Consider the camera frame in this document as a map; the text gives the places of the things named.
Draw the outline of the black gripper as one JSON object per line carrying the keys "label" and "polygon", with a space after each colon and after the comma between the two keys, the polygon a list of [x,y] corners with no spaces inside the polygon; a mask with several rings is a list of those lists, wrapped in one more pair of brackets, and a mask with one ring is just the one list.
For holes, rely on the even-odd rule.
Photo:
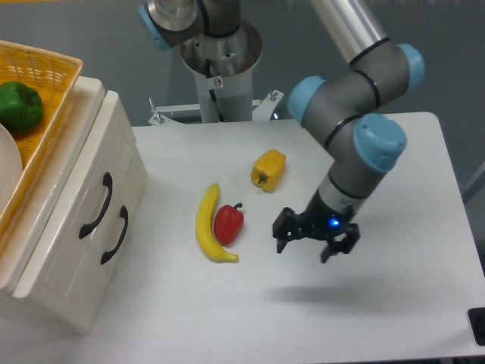
{"label": "black gripper", "polygon": [[[281,254],[288,242],[300,240],[304,235],[327,242],[320,254],[322,263],[339,253],[349,254],[359,240],[359,226],[349,224],[350,221],[350,214],[336,212],[328,206],[309,206],[302,216],[285,207],[272,225],[277,253]],[[337,240],[335,237],[341,234],[343,238]]]}

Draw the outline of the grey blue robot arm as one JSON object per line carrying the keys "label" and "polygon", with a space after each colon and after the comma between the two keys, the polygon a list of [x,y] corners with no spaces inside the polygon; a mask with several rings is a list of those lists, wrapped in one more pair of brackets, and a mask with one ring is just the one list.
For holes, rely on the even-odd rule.
{"label": "grey blue robot arm", "polygon": [[[293,118],[333,158],[305,211],[285,208],[273,224],[277,251],[310,238],[326,243],[321,260],[349,253],[359,239],[353,218],[406,146],[402,128],[380,106],[424,79],[421,53],[393,43],[362,1],[314,1],[312,7],[350,67],[327,82],[300,81],[287,99]],[[139,17],[160,50],[177,47],[197,84],[205,123],[250,121],[252,70],[262,52],[258,31],[238,1],[148,1]]]}

